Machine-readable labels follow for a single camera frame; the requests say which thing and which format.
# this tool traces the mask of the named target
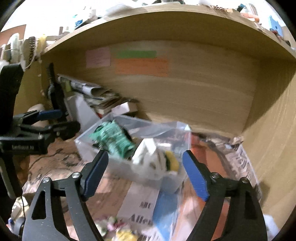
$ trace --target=wall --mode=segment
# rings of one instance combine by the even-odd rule
[[[296,205],[296,65],[260,65],[243,146],[263,191],[263,213],[281,228]]]
[[[0,32],[0,47],[3,44],[7,44],[10,37],[15,33],[19,33],[20,39],[24,39],[25,29],[26,29],[26,25],[21,25],[21,26],[17,26],[17,27],[10,28]]]
[[[14,114],[20,114],[27,112],[27,110],[36,104],[45,104],[46,98],[41,95],[41,65],[38,62],[34,62],[30,69],[26,70],[19,93],[15,100]]]
[[[117,75],[115,55],[120,50],[157,51],[157,57],[168,60],[168,77]],[[145,112],[142,117],[158,122],[183,121],[195,131],[226,136],[242,133],[256,88],[258,60],[225,48],[185,41],[125,42],[110,45],[110,51],[111,66],[101,68],[86,68],[85,51],[67,51],[53,58],[46,54],[46,58],[54,61],[56,73],[136,98]]]

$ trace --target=white container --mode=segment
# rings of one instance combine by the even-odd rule
[[[177,175],[169,172],[159,173],[152,168],[135,165],[131,161],[114,158],[109,155],[108,171],[120,178],[159,188],[168,193],[174,193],[187,178],[187,173],[182,165],[182,154],[184,151],[190,149],[191,132],[180,130],[166,124],[153,123],[124,115],[114,116],[110,113],[75,140],[75,144],[83,160],[91,162],[99,152],[97,148],[92,146],[93,140],[89,135],[102,122],[112,120],[115,120],[117,124],[124,127],[132,137],[154,138],[160,149],[174,152],[175,157],[180,162],[180,168]]]

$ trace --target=clutter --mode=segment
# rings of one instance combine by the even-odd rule
[[[11,51],[10,51],[10,43],[6,45],[2,45],[2,52],[1,52],[1,61],[10,62],[11,60]]]
[[[261,25],[261,24],[259,24],[259,23],[256,23],[256,22],[255,22],[255,25],[256,25],[256,28],[257,28],[257,30],[258,30],[258,31],[260,31],[261,33],[263,33],[263,32],[264,32],[265,28],[264,28],[264,27],[262,27],[262,25]]]
[[[20,35],[19,33],[13,34],[8,43],[10,43],[10,63],[16,64],[20,61]]]
[[[226,11],[226,8],[219,7],[218,5],[215,5],[215,6],[210,5],[210,7],[216,10]]]
[[[4,66],[6,66],[6,65],[9,65],[9,63],[8,63],[6,60],[1,60],[1,61],[0,61],[0,72],[1,72],[2,68],[3,68]]]
[[[66,28],[65,32],[63,32],[63,27],[59,27],[59,35],[56,36],[47,36],[46,41],[57,41],[61,39],[62,37],[66,36],[69,34],[69,27]]]
[[[155,225],[164,241],[170,241],[178,217],[179,195],[159,192],[153,212]]]
[[[58,74],[58,82],[64,86],[64,91],[69,92],[68,95],[77,95],[81,93],[84,102],[93,109],[99,117],[111,112],[112,108],[120,105],[123,98],[119,94],[112,92],[108,88],[101,87],[94,83],[84,82],[69,76]]]
[[[270,31],[276,31],[281,37],[284,36],[281,26],[278,21],[275,21],[272,16],[269,16]]]
[[[30,109],[28,109],[28,112],[33,111],[33,110],[36,110],[39,112],[39,111],[44,111],[45,108],[44,108],[43,104],[37,104],[37,105],[32,106]],[[39,127],[46,127],[48,125],[49,125],[49,122],[47,120],[38,121],[38,122],[32,124],[32,126],[39,126]]]
[[[96,112],[89,107],[84,100],[84,96],[80,93],[75,93],[73,96],[65,98],[65,104],[71,120],[80,123],[80,133],[85,132],[100,120]]]
[[[137,241],[138,236],[133,234],[131,230],[117,230],[116,231],[116,239],[118,241]]]
[[[35,37],[30,37],[24,40],[22,44],[22,54],[23,54],[23,61],[24,66],[23,68],[29,69],[31,63],[34,61],[35,58],[35,49],[37,47],[37,41]]]
[[[90,137],[111,155],[127,159],[134,153],[131,138],[115,121],[103,122]]]
[[[131,114],[137,111],[138,111],[137,105],[129,101],[124,102],[112,108],[112,113],[114,115],[126,115],[126,114]]]
[[[70,120],[67,107],[65,105],[65,95],[62,86],[56,80],[54,72],[54,64],[50,63],[46,68],[50,85],[47,89],[47,98],[50,101],[50,105],[54,110],[61,110],[62,116],[57,119],[58,122],[66,122]]]
[[[58,74],[58,76],[59,83],[68,82],[73,90],[85,94],[91,98],[100,98],[102,94],[109,91],[108,89],[105,89],[94,83],[88,83],[85,81],[77,80],[62,74]]]
[[[241,144],[243,137],[227,140],[224,137],[219,137],[217,134],[202,134],[200,135],[200,140],[217,153],[229,178],[239,180],[242,177],[247,177],[255,188],[258,200],[262,198],[259,181],[251,161]]]
[[[244,4],[240,4],[238,7],[237,7],[237,11],[238,12],[241,12],[243,10],[243,8],[246,8],[246,6]]]
[[[174,153],[172,151],[165,151],[165,157],[167,160],[167,171],[173,171],[178,173],[180,164],[176,159]]]
[[[109,7],[104,11],[104,17],[112,17],[120,14],[120,12],[128,11],[140,7],[137,3],[131,0],[120,0],[110,2]]]
[[[118,211],[117,216],[130,225],[139,240],[156,241],[160,238],[152,222],[159,193],[157,188],[132,182]]]
[[[150,138],[153,141],[153,144],[156,146],[154,146],[154,149],[157,149],[155,153],[160,153],[161,158],[161,163],[157,163],[161,166],[161,169],[156,170],[156,164],[154,164],[155,169],[149,166],[151,163],[149,159],[145,162],[145,165],[134,164],[132,159],[119,158],[118,156],[114,157],[110,154],[108,164],[110,172],[121,178],[138,183],[149,183],[152,187],[174,193],[186,178],[186,172],[182,164],[179,164],[178,172],[167,171],[165,151],[172,151],[175,158],[180,163],[182,153],[190,148],[190,131],[177,129],[167,124],[153,123],[125,115],[113,115],[109,113],[75,140],[77,149],[83,160],[91,161],[98,152],[98,148],[101,147],[99,142],[93,146],[95,141],[90,136],[95,132],[98,126],[106,121],[115,121],[131,136],[131,141],[134,145],[131,158],[136,149],[138,149],[137,146],[140,145],[145,138]],[[158,160],[158,157],[152,157],[155,158],[152,163]]]
[[[285,41],[286,44],[288,44],[291,47],[291,43],[289,40],[285,40],[281,35],[279,35],[277,30],[272,30],[270,29],[270,31],[278,38],[279,41]]]
[[[96,9],[92,9],[91,6],[84,6],[83,9],[78,11],[78,14],[73,16],[73,26],[71,26],[71,32],[84,25],[87,25],[99,17],[96,15]]]
[[[258,23],[260,21],[259,16],[251,14],[251,13],[246,13],[246,12],[241,12],[240,13],[242,17],[247,18],[253,22]]]
[[[137,236],[131,230],[130,225],[117,217],[105,217],[95,221],[95,225],[103,238],[106,238],[108,235],[108,239],[112,238],[112,240],[121,241],[123,238],[126,238],[127,241],[136,241],[134,238],[137,238]]]
[[[143,139],[132,157],[132,162],[157,171],[167,170],[165,154],[157,148],[153,138]]]
[[[263,214],[263,217],[266,224],[268,241],[272,241],[273,238],[279,233],[280,229],[277,227],[272,216]]]

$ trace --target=yellow object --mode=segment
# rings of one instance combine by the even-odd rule
[[[40,56],[45,48],[46,48],[46,35],[43,34],[41,35],[40,38],[38,38],[36,55]]]
[[[116,238],[118,241],[137,241],[138,240],[138,236],[133,234],[129,229],[116,231]]]
[[[165,151],[165,155],[170,161],[170,171],[178,172],[180,164],[178,160],[175,158],[175,155],[172,151]]]

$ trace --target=black tripod clamp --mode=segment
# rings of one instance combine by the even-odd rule
[[[55,138],[70,139],[80,130],[77,121],[60,122],[46,127],[32,125],[38,121],[58,119],[61,116],[60,110],[31,111],[15,115],[9,131],[0,136],[0,172],[11,199],[22,195],[22,188],[18,183],[13,164],[13,155],[47,154],[47,148]]]
[[[108,165],[108,153],[100,150],[81,172],[52,181],[45,177],[39,185],[24,226],[23,241],[74,240],[70,238],[62,212],[60,197],[66,197],[79,240],[104,241],[87,209],[85,201],[95,194]]]
[[[263,213],[246,177],[237,181],[211,173],[189,150],[183,154],[183,165],[196,194],[206,201],[187,241],[211,241],[226,197],[230,197],[228,216],[222,236],[216,241],[267,241]]]

